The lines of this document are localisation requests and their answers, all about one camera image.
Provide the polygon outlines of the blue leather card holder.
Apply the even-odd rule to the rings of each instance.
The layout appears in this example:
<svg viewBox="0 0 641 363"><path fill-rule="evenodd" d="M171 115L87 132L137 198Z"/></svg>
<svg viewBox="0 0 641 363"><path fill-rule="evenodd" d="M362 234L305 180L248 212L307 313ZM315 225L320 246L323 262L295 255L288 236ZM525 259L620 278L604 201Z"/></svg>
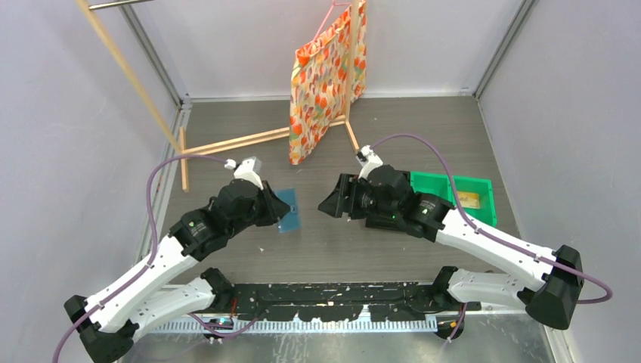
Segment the blue leather card holder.
<svg viewBox="0 0 641 363"><path fill-rule="evenodd" d="M278 222L278 231L280 233L287 233L299 230L301 228L301 222L299 217L299 205L297 202L296 189L281 189L276 191L275 194L290 208L290 211Z"/></svg>

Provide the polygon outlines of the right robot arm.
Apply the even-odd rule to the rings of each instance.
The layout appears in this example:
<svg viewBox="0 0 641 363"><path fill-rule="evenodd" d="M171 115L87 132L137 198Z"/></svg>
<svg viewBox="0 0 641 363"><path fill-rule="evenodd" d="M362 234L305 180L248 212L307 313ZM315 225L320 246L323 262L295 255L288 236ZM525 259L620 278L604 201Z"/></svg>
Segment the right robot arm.
<svg viewBox="0 0 641 363"><path fill-rule="evenodd" d="M432 283L432 302L441 310L464 303L491 303L524 309L535 321L569 328L584 279L580 253L566 245L536 247L477 222L437 195L415 191L409 172L390 165L365 178L342 173L318 205L333 218L381 219L391 229L453 247L499 268L498 273L444 266Z"/></svg>

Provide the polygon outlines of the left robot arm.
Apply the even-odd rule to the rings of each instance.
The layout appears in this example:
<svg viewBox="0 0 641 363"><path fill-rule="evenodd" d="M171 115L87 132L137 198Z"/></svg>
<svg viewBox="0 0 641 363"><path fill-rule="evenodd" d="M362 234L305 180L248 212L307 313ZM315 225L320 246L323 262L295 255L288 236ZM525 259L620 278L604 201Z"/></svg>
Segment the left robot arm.
<svg viewBox="0 0 641 363"><path fill-rule="evenodd" d="M234 179L205 207L185 213L155 251L109 287L89 297L70 297L64 308L91 360L119 360L148 332L180 315L207 308L225 312L234 289L217 268L172 291L159 290L241 231L276 225L289 211L267 182L258 187Z"/></svg>

